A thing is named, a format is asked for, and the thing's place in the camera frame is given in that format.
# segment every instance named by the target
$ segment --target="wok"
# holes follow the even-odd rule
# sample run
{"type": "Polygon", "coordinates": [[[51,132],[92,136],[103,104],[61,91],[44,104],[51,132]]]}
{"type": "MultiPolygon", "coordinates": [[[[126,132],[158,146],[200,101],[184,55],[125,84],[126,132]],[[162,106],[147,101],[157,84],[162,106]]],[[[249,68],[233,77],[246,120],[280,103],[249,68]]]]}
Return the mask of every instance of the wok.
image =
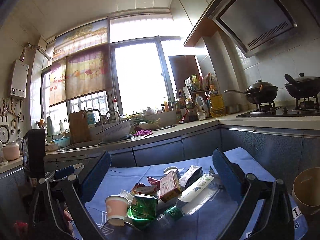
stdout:
{"type": "Polygon", "coordinates": [[[288,93],[297,99],[311,98],[320,92],[320,77],[304,76],[299,73],[298,78],[285,74],[284,78],[288,81],[284,86],[288,93]]]}
{"type": "Polygon", "coordinates": [[[269,103],[275,100],[278,87],[268,82],[262,82],[260,79],[252,84],[244,92],[238,90],[226,90],[225,93],[244,94],[247,100],[252,104],[269,103]]]}

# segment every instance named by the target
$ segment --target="wooden cutting board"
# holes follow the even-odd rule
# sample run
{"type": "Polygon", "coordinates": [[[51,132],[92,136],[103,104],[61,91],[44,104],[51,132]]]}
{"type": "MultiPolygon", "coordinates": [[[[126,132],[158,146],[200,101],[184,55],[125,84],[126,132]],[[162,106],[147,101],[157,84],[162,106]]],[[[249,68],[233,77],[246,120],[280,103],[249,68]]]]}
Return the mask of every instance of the wooden cutting board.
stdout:
{"type": "Polygon", "coordinates": [[[84,110],[69,115],[70,137],[71,143],[88,142],[91,141],[91,136],[87,123],[87,114],[84,114],[84,110]]]}

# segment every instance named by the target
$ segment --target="yellow oil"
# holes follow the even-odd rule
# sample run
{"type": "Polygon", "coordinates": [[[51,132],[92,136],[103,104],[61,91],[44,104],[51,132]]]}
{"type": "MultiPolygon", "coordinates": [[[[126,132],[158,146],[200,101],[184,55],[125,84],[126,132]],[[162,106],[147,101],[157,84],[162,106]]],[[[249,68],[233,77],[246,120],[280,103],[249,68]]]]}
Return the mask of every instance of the yellow oil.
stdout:
{"type": "Polygon", "coordinates": [[[223,116],[226,114],[222,95],[218,95],[218,90],[211,86],[208,93],[208,100],[210,103],[210,114],[212,117],[223,116]]]}

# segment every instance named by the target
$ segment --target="countertop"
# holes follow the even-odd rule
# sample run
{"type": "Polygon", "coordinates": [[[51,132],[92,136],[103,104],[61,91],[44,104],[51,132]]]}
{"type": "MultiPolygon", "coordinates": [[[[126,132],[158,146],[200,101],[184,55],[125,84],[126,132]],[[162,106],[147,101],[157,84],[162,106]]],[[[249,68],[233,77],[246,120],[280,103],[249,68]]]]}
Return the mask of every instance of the countertop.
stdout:
{"type": "MultiPolygon", "coordinates": [[[[174,138],[187,133],[192,133],[198,130],[213,127],[219,124],[299,130],[320,130],[320,116],[236,118],[236,116],[239,114],[242,113],[230,114],[218,118],[209,118],[204,121],[177,124],[175,127],[172,128],[153,131],[152,135],[149,135],[144,138],[138,137],[131,140],[88,147],[86,149],[74,149],[63,152],[46,152],[46,156],[44,159],[45,161],[55,161],[57,158],[83,156],[84,150],[86,151],[85,155],[88,155],[87,152],[96,152],[97,148],[101,149],[101,151],[115,151],[119,149],[135,147],[143,144],[174,138]]],[[[22,157],[20,157],[18,160],[0,166],[0,173],[6,172],[20,165],[22,165],[22,157]]]]}

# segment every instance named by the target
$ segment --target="gas stove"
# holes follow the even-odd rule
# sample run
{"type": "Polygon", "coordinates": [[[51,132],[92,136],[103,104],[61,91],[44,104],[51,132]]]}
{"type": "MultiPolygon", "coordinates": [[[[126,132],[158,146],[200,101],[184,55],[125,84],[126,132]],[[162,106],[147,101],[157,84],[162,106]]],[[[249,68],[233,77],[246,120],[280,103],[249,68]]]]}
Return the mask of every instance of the gas stove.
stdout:
{"type": "Polygon", "coordinates": [[[288,116],[320,116],[320,106],[317,96],[313,98],[296,99],[296,105],[276,106],[274,102],[259,104],[256,110],[236,117],[288,117],[288,116]]]}

